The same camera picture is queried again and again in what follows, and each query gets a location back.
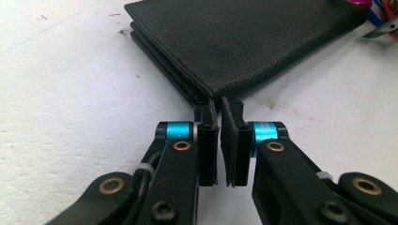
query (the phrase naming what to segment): black leather wallet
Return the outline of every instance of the black leather wallet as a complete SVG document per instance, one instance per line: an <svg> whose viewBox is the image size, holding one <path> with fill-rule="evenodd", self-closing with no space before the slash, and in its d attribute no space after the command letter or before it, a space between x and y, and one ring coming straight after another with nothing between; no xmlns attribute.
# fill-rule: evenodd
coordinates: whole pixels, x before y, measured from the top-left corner
<svg viewBox="0 0 398 225"><path fill-rule="evenodd" d="M345 0L146 0L131 36L195 103L242 98L366 21Z"/></svg>

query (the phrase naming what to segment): white surface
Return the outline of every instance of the white surface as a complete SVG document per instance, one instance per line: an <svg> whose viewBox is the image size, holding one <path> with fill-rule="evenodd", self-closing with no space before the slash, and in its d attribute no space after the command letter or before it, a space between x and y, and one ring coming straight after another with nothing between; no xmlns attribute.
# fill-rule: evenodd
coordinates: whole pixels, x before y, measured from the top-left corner
<svg viewBox="0 0 398 225"><path fill-rule="evenodd" d="M129 2L1 1L0 224L45 223L98 176L130 172L160 121L193 119L131 40ZM360 39L372 29L244 99L244 116L283 121L336 181L362 172L398 189L398 45ZM221 153L219 183L200 189L198 223L260 224L252 188L225 186Z"/></svg>

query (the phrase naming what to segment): red object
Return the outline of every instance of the red object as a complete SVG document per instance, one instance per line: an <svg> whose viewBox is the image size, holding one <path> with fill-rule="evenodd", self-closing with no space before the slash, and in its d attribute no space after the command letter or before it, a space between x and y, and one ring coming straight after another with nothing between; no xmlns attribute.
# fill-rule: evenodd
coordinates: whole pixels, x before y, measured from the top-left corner
<svg viewBox="0 0 398 225"><path fill-rule="evenodd" d="M389 18L389 20L392 20L398 16L397 8L395 7L395 5L390 3L388 0L383 0L381 2L381 5L383 6L384 11L386 12L387 18ZM398 40L397 30L391 31L390 34L392 35L393 38Z"/></svg>

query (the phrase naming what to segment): screw head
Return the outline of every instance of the screw head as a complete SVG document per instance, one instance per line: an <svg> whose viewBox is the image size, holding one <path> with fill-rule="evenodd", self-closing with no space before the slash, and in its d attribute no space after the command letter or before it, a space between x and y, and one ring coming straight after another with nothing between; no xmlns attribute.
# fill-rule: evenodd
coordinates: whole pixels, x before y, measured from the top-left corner
<svg viewBox="0 0 398 225"><path fill-rule="evenodd" d="M170 222L176 217L176 208L170 202L156 202L152 206L152 218L158 222Z"/></svg>
<svg viewBox="0 0 398 225"><path fill-rule="evenodd" d="M347 224L350 219L344 209L336 202L324 202L319 213L332 224Z"/></svg>

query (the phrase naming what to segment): leather texture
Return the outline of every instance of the leather texture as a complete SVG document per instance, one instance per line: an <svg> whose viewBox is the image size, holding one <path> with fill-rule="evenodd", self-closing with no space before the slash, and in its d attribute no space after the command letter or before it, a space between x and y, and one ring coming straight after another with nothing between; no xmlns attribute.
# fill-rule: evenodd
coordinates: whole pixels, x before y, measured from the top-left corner
<svg viewBox="0 0 398 225"><path fill-rule="evenodd" d="M131 36L192 104L242 99L366 21L345 0L147 0Z"/></svg>

